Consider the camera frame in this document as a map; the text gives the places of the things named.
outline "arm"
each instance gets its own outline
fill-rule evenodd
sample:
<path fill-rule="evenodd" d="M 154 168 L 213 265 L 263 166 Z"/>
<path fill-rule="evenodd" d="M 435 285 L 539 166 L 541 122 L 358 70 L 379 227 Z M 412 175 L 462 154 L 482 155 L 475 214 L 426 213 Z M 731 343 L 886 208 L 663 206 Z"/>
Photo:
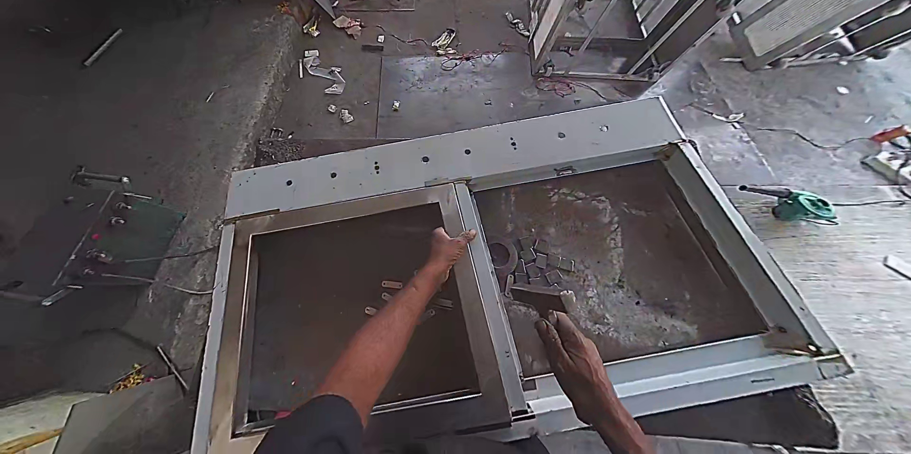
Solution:
<path fill-rule="evenodd" d="M 614 454 L 654 454 L 651 440 L 617 397 L 595 343 L 561 312 L 539 319 L 535 329 L 576 417 L 593 426 Z"/>
<path fill-rule="evenodd" d="M 442 228 L 434 230 L 424 267 L 354 334 L 313 397 L 346 398 L 361 416 L 361 424 L 366 425 L 373 404 L 402 359 L 418 318 L 476 235 L 471 230 L 451 239 Z"/>

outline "sleeve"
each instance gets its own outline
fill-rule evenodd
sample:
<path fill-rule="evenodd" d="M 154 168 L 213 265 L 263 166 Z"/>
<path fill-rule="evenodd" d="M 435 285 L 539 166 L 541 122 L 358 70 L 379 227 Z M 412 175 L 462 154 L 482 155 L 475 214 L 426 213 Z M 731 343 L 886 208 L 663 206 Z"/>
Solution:
<path fill-rule="evenodd" d="M 347 399 L 319 396 L 280 419 L 256 454 L 361 454 L 361 417 Z"/>

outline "green angle grinder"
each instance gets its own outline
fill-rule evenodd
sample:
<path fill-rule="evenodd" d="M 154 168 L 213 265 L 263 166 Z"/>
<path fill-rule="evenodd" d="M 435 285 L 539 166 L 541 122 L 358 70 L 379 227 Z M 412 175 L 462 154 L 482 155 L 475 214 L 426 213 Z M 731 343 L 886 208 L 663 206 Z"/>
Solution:
<path fill-rule="evenodd" d="M 825 198 L 813 192 L 791 191 L 790 189 L 766 189 L 742 185 L 739 191 L 755 192 L 778 198 L 778 204 L 772 207 L 772 215 L 777 219 L 794 221 L 798 219 L 819 219 L 834 221 L 836 209 Z"/>

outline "forearm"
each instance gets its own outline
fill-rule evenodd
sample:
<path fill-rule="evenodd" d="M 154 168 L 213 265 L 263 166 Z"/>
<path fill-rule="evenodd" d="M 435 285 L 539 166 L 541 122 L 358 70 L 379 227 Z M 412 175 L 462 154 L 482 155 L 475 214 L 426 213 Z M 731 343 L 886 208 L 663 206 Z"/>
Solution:
<path fill-rule="evenodd" d="M 651 438 L 623 407 L 613 389 L 605 397 L 604 413 L 592 422 L 598 435 L 613 454 L 654 454 Z"/>
<path fill-rule="evenodd" d="M 346 398 L 366 424 L 373 404 L 392 377 L 417 321 L 448 268 L 425 265 L 373 318 L 354 334 L 313 397 Z"/>

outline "hand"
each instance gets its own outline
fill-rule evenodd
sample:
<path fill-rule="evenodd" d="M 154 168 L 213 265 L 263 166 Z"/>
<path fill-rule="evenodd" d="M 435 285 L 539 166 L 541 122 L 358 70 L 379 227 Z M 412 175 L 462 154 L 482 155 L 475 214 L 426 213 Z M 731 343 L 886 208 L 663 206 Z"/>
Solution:
<path fill-rule="evenodd" d="M 449 277 L 449 270 L 465 254 L 468 243 L 477 237 L 477 232 L 469 230 L 455 238 L 450 237 L 442 227 L 437 228 L 430 236 L 430 256 L 425 267 L 433 272 L 437 285 L 442 285 Z"/>
<path fill-rule="evenodd" d="M 604 370 L 604 362 L 595 343 L 586 338 L 563 312 L 539 319 L 535 329 L 548 353 L 550 368 L 576 411 L 576 417 L 588 425 L 610 415 L 621 407 L 614 387 Z"/>

